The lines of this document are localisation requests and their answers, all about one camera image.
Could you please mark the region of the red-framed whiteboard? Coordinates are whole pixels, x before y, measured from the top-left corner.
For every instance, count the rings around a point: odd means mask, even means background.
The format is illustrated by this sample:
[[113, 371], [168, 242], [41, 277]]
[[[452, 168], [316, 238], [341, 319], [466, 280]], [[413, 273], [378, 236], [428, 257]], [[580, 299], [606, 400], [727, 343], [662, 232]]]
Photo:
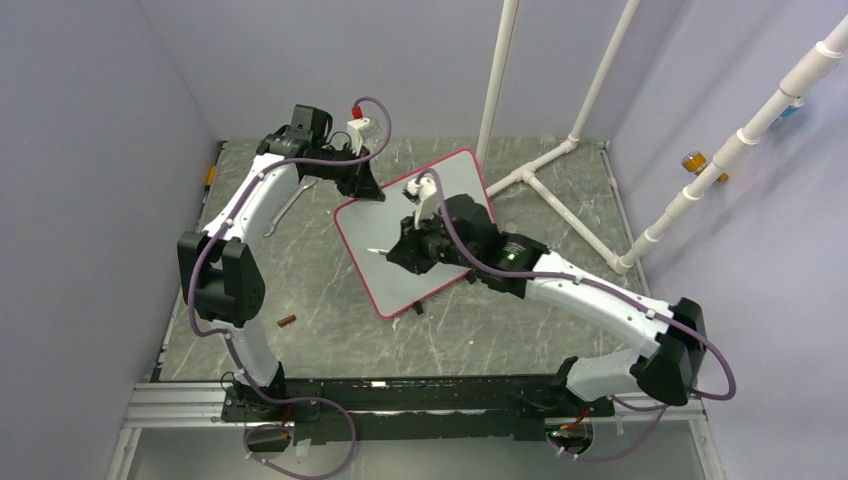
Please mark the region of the red-framed whiteboard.
[[[427, 165], [441, 180], [447, 198], [467, 194], [493, 216], [480, 167], [473, 152], [460, 149]], [[362, 279], [377, 314], [391, 319], [447, 286], [464, 279], [468, 271], [459, 266], [438, 264], [424, 275], [415, 275], [371, 253], [391, 249], [399, 240], [401, 221], [414, 213], [416, 205], [402, 194], [406, 183], [420, 170], [404, 174], [382, 186], [383, 202], [351, 200], [336, 208], [334, 222], [353, 264]]]

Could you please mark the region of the brown marker cap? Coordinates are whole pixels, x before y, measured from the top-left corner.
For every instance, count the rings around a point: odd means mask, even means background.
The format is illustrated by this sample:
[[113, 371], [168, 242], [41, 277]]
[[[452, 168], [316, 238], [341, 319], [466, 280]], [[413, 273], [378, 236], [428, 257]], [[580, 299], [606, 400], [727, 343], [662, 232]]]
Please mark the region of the brown marker cap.
[[295, 315], [289, 315], [289, 316], [287, 316], [283, 319], [278, 320], [277, 325], [280, 328], [285, 328], [287, 325], [295, 322], [296, 320], [297, 320], [297, 317]]

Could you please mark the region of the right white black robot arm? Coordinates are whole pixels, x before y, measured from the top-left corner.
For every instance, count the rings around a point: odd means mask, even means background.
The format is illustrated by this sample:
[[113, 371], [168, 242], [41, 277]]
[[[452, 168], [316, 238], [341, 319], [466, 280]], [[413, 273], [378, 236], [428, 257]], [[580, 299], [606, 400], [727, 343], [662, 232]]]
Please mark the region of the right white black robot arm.
[[670, 304], [596, 277], [530, 237], [500, 231], [467, 194], [446, 204], [448, 220], [403, 218], [386, 260], [416, 275], [438, 264], [469, 268], [491, 290], [564, 309], [626, 344], [617, 353], [564, 360], [550, 391], [557, 411], [574, 415], [589, 402], [635, 392], [687, 404], [707, 351], [697, 302], [683, 297]]

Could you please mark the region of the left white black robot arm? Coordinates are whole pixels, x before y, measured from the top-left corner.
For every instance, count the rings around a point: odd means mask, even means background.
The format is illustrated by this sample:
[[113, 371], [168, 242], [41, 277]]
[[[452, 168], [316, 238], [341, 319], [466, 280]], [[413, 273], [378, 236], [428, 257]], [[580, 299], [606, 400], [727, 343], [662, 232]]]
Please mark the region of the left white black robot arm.
[[[381, 121], [365, 115], [366, 102], [380, 110]], [[189, 326], [200, 338], [223, 341], [236, 381], [251, 389], [248, 407], [264, 420], [285, 411], [288, 394], [284, 367], [258, 318], [266, 283], [253, 251], [273, 217], [298, 198], [306, 179], [331, 181], [347, 198], [384, 201], [370, 162], [390, 139], [388, 110], [375, 98], [360, 97], [351, 115], [342, 133], [346, 141], [335, 147], [332, 115], [296, 105], [290, 122], [259, 142], [247, 176], [223, 210], [177, 242]]]

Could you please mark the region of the silver wrench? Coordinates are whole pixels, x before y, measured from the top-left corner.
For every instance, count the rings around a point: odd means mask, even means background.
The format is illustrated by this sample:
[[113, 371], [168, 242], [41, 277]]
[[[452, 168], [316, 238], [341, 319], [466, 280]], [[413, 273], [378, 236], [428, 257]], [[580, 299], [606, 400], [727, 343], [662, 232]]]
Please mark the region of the silver wrench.
[[265, 230], [263, 231], [262, 237], [268, 238], [274, 235], [277, 230], [277, 226], [285, 214], [291, 209], [291, 207], [297, 202], [299, 197], [308, 189], [314, 187], [318, 182], [317, 178], [305, 176], [291, 196], [283, 203], [280, 209], [271, 217], [269, 223], [267, 224]]

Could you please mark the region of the orange-handled tool at edge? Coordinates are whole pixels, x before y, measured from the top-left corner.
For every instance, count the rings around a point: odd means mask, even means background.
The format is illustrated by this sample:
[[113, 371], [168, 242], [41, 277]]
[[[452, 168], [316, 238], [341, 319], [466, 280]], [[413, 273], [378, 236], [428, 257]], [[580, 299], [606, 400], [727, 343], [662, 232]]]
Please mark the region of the orange-handled tool at edge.
[[203, 185], [203, 198], [202, 198], [203, 203], [205, 203], [207, 201], [211, 187], [214, 184], [214, 180], [215, 180], [215, 177], [216, 177], [216, 169], [217, 169], [217, 166], [212, 165], [207, 170], [207, 173], [206, 173], [206, 176], [205, 176], [205, 179], [204, 179], [204, 185]]

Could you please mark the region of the orange wall knob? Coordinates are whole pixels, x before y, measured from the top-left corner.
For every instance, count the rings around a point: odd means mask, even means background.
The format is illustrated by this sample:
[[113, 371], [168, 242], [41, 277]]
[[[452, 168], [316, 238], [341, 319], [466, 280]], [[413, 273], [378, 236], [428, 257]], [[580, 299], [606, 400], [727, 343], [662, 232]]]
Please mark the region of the orange wall knob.
[[709, 161], [700, 151], [689, 152], [681, 160], [682, 167], [689, 173], [699, 176], [707, 167]]

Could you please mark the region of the blue wall clip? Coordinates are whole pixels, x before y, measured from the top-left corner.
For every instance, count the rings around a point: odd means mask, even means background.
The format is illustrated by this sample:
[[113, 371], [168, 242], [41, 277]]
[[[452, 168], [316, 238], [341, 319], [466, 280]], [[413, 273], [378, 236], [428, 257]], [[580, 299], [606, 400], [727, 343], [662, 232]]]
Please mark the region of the blue wall clip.
[[804, 106], [804, 100], [802, 97], [796, 97], [792, 100], [780, 113], [779, 119], [787, 118], [793, 115], [796, 111]]

